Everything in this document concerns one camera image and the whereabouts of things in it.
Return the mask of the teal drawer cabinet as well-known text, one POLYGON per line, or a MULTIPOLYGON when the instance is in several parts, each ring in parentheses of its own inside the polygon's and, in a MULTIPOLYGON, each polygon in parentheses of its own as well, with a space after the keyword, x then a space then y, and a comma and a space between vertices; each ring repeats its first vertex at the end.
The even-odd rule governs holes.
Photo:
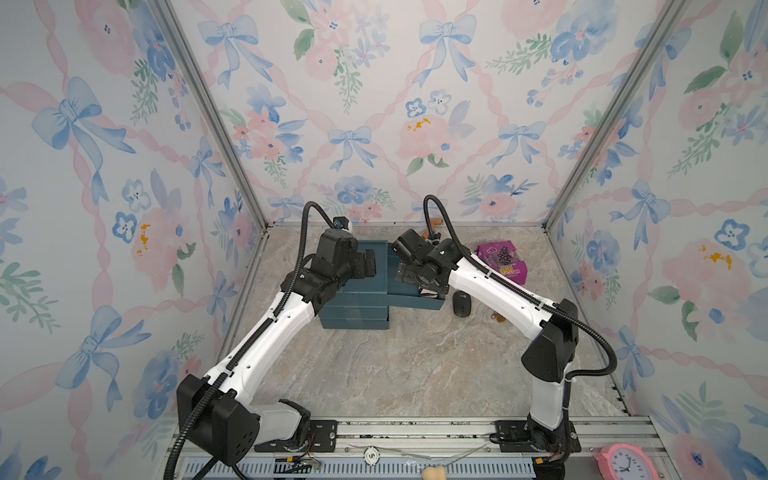
POLYGON ((389 328, 389 244, 384 240, 363 240, 363 252, 372 250, 376 275, 350 279, 322 308, 318 318, 326 330, 387 330, 389 328))

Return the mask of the black computer mouse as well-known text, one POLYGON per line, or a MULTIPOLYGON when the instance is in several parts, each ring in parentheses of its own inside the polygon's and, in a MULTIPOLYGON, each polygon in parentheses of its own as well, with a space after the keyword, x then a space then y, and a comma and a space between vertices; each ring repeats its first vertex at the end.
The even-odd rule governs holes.
POLYGON ((459 318, 469 317, 472 311, 471 296, 464 291, 455 291, 452 296, 452 308, 455 316, 459 318))

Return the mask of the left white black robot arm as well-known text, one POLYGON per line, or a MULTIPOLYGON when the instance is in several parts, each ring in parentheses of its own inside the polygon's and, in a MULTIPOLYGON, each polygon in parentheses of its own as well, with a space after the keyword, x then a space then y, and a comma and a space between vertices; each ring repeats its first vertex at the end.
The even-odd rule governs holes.
POLYGON ((186 442, 207 452, 214 464, 236 466, 256 446, 305 446, 310 412, 289 400, 255 407, 258 387, 291 340, 350 280, 376 274, 376 253, 363 249, 344 229, 330 228, 312 255, 301 254, 279 294, 233 351, 203 377, 187 375, 177 395, 179 436, 165 474, 171 476, 186 442))

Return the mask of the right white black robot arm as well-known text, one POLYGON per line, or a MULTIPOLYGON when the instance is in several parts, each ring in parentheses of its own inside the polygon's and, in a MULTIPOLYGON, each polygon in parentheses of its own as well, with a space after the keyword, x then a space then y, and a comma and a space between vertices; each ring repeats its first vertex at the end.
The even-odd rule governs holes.
POLYGON ((439 293, 449 288, 465 292, 530 340, 521 356, 532 376, 525 435, 539 451, 566 453, 572 440, 567 375, 578 345, 578 328, 565 315, 575 308, 563 310, 500 276, 451 238, 434 245, 409 230, 394 242, 393 251, 400 258, 405 282, 439 293))

